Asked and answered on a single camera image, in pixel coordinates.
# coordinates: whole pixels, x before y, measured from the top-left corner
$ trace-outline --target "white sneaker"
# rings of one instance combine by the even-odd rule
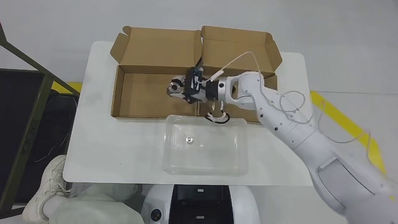
[[[22,218],[26,222],[48,223],[49,219],[43,213],[44,203],[54,195],[66,196],[67,183],[62,177],[66,158],[66,155],[59,155],[45,168],[38,191],[22,212]]]

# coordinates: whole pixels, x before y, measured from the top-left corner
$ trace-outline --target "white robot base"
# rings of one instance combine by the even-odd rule
[[[260,224],[246,186],[154,185],[141,210],[145,224]]]

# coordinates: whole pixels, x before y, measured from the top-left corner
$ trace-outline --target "transparent plastic tray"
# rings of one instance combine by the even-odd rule
[[[163,170],[171,174],[243,175],[248,171],[247,122],[201,117],[166,119]]]

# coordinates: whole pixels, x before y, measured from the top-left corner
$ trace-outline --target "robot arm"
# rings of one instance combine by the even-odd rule
[[[390,198],[388,182],[376,168],[339,156],[329,140],[288,99],[261,86],[260,80],[264,79],[257,72],[220,79],[218,99],[256,110],[261,124],[303,160],[322,200],[345,215],[350,224],[398,223],[397,204]],[[233,99],[232,86],[236,81],[238,97]],[[281,111],[281,103],[285,110],[295,111]]]

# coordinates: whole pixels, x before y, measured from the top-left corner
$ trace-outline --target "white table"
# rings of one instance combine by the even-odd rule
[[[312,185],[303,162],[260,125],[249,125],[249,170],[242,176],[171,175],[162,170],[164,120],[115,119],[110,115],[117,62],[112,42],[95,42],[83,81],[63,176],[69,182],[138,184]],[[311,116],[304,57],[282,53],[276,71],[279,91],[307,97],[301,109]],[[288,95],[296,104],[298,95]]]

